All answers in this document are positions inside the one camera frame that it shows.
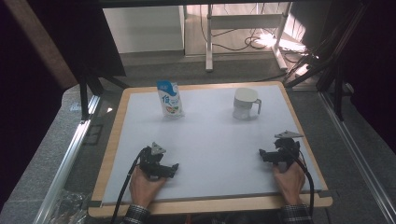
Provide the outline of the clear pitcher with white lid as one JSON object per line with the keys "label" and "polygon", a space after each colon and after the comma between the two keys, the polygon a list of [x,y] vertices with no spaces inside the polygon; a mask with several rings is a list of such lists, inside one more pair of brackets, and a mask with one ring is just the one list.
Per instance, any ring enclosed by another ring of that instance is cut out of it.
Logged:
{"label": "clear pitcher with white lid", "polygon": [[258,105],[257,114],[262,110],[262,100],[256,90],[250,88],[238,88],[233,98],[233,117],[235,119],[253,119],[251,109],[254,104]]}

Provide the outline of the white cabinet panel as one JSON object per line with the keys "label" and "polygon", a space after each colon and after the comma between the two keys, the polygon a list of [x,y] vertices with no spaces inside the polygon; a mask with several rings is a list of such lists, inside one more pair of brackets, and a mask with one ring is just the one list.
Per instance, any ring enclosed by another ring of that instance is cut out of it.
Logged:
{"label": "white cabinet panel", "polygon": [[183,50],[182,6],[103,9],[119,53]]}

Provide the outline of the black tripod stand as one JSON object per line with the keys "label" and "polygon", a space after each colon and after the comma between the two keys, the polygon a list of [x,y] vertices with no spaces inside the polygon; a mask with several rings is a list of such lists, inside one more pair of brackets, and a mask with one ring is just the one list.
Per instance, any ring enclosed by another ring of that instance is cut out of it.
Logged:
{"label": "black tripod stand", "polygon": [[129,85],[118,80],[117,78],[106,75],[106,74],[95,74],[89,69],[85,69],[78,77],[78,84],[80,88],[80,102],[81,102],[81,119],[87,120],[89,118],[89,102],[88,102],[88,90],[91,90],[92,94],[95,96],[100,96],[104,93],[104,87],[99,79],[103,77],[112,84],[122,88],[127,89]]}

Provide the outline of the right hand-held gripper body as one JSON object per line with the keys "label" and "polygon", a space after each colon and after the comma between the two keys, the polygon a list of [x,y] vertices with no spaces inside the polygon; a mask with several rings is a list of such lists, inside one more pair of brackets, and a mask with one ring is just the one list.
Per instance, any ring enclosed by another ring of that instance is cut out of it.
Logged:
{"label": "right hand-held gripper body", "polygon": [[303,137],[303,135],[288,130],[275,135],[275,147],[278,155],[278,158],[274,161],[275,165],[285,162],[286,166],[290,167],[294,163],[300,153],[300,142],[294,141],[294,138],[299,137]]}

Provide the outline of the clear plastic bag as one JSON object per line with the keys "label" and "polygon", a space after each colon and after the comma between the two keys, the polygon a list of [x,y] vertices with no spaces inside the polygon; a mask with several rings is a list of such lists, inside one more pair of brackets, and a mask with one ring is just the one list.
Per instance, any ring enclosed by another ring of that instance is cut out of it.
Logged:
{"label": "clear plastic bag", "polygon": [[48,224],[85,224],[91,195],[63,189]]}

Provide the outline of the black metal stand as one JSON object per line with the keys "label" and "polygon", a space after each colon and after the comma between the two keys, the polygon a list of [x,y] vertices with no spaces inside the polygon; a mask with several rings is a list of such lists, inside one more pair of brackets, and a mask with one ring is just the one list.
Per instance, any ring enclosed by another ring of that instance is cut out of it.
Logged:
{"label": "black metal stand", "polygon": [[342,52],[365,14],[370,0],[355,0],[355,6],[334,27],[332,32],[317,47],[308,51],[289,70],[282,84],[290,89],[320,74],[316,84],[319,92],[327,91],[333,84],[333,112],[340,120],[342,115],[342,98],[347,94],[343,90]]}

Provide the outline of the aluminium rail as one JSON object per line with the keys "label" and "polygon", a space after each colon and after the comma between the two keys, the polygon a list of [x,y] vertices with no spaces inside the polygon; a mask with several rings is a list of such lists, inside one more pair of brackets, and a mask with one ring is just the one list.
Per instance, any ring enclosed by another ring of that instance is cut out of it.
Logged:
{"label": "aluminium rail", "polygon": [[94,95],[88,103],[88,118],[81,120],[76,128],[73,138],[64,154],[64,158],[57,170],[55,177],[49,187],[46,197],[41,204],[33,224],[48,224],[50,216],[54,210],[59,195],[61,194],[64,184],[70,174],[74,161],[78,155],[78,151],[82,145],[83,138],[88,131],[92,116],[96,111],[96,107],[101,97]]}
{"label": "aluminium rail", "polygon": [[330,96],[326,92],[320,92],[318,96],[325,105],[325,108],[328,111],[328,114],[336,130],[343,139],[347,150],[351,154],[352,160],[355,162],[358,170],[361,173],[361,176],[363,177],[368,189],[371,191],[375,202],[377,203],[387,223],[396,224],[396,206],[391,201],[383,185],[376,178],[367,160],[363,157],[363,154],[361,153],[361,150],[358,147],[355,139],[352,137],[349,129],[333,111],[333,103]]}

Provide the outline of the person's left hand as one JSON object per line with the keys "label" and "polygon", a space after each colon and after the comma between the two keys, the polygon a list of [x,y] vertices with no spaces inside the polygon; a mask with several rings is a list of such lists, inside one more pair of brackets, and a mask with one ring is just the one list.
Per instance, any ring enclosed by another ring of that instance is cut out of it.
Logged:
{"label": "person's left hand", "polygon": [[132,203],[148,208],[165,183],[166,178],[151,180],[139,167],[135,167],[130,183]]}

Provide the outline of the white metal desk frame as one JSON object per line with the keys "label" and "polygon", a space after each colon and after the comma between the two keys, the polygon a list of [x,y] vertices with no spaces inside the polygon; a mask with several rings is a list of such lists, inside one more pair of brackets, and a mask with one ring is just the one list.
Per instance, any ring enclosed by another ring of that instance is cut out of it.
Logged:
{"label": "white metal desk frame", "polygon": [[276,28],[276,42],[271,46],[279,68],[287,70],[287,65],[279,49],[279,43],[283,35],[286,21],[290,14],[292,2],[286,4],[286,8],[279,14],[250,14],[250,15],[224,15],[213,16],[212,5],[207,6],[206,16],[206,52],[205,52],[205,70],[213,70],[213,44],[212,30],[224,29],[264,29]]}

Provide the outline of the brown wooden beam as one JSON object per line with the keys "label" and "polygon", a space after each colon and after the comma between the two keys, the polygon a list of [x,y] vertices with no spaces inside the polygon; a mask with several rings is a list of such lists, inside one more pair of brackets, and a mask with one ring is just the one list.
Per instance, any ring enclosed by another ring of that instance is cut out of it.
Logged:
{"label": "brown wooden beam", "polygon": [[78,84],[63,55],[27,0],[0,0],[32,44],[57,84],[68,89]]}

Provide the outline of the person's right hand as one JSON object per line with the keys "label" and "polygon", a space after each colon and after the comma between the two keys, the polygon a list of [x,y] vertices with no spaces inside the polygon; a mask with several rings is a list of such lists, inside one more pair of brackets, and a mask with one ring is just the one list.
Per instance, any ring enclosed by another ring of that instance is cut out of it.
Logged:
{"label": "person's right hand", "polygon": [[279,192],[284,198],[286,205],[299,205],[303,201],[300,192],[304,186],[305,176],[302,168],[294,162],[289,169],[282,173],[278,165],[273,166],[273,174]]}

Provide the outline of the blue and white milk pouch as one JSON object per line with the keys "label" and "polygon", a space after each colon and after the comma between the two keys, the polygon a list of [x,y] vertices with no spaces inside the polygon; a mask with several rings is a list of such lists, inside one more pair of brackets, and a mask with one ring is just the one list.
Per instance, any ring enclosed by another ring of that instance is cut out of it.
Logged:
{"label": "blue and white milk pouch", "polygon": [[176,82],[160,80],[157,82],[163,114],[168,118],[180,118],[184,116],[181,97]]}

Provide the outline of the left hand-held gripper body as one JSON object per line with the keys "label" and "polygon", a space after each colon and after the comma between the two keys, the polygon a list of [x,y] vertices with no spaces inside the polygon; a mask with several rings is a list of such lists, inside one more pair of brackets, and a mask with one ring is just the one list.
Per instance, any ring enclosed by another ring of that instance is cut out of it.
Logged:
{"label": "left hand-held gripper body", "polygon": [[148,178],[158,177],[159,174],[163,173],[171,173],[169,167],[160,165],[165,152],[166,150],[155,142],[150,147],[142,149],[139,167]]}

